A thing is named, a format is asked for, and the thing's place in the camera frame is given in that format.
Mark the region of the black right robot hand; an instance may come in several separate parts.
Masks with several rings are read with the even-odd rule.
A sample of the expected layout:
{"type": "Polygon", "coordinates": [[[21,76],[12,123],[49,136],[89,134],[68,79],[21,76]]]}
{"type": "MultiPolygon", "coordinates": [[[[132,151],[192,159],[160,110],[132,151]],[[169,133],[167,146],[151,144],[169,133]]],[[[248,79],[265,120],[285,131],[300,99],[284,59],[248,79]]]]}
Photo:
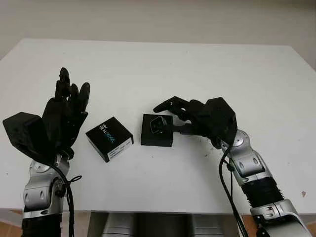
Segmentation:
{"type": "Polygon", "coordinates": [[[211,132],[207,125],[202,123],[198,118],[199,112],[204,107],[204,104],[198,100],[186,101],[177,96],[160,103],[155,106],[153,111],[155,113],[169,111],[176,115],[182,121],[190,121],[191,123],[186,123],[184,125],[166,125],[161,127],[165,131],[178,132],[182,135],[196,135],[213,139],[211,132]]]}

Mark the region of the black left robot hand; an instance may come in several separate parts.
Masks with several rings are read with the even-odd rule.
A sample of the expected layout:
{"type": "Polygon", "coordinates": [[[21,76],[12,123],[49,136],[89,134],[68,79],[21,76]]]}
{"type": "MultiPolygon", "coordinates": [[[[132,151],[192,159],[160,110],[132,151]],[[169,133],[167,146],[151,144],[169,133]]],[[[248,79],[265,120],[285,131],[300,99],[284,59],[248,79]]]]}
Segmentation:
{"type": "Polygon", "coordinates": [[[78,88],[70,83],[69,72],[62,67],[55,95],[49,99],[42,115],[49,141],[56,150],[71,150],[88,115],[89,96],[90,84],[85,82],[78,88]]]}

